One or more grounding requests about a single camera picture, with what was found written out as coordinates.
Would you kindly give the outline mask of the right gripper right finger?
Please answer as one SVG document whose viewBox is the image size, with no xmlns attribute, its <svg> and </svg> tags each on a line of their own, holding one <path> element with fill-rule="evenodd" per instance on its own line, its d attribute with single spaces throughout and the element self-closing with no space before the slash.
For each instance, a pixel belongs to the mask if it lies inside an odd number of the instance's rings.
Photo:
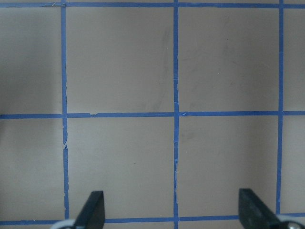
<svg viewBox="0 0 305 229">
<path fill-rule="evenodd" d="M 244 229 L 303 229 L 304 224 L 276 215 L 250 188 L 238 193 L 238 217 Z"/>
</svg>

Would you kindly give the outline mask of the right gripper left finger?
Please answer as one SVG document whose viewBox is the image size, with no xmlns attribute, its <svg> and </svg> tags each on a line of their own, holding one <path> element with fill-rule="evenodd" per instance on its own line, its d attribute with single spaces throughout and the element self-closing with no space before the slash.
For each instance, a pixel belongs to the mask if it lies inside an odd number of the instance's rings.
<svg viewBox="0 0 305 229">
<path fill-rule="evenodd" d="M 93 191 L 76 219 L 56 222 L 52 229 L 102 229 L 105 224 L 105 205 L 103 191 Z"/>
</svg>

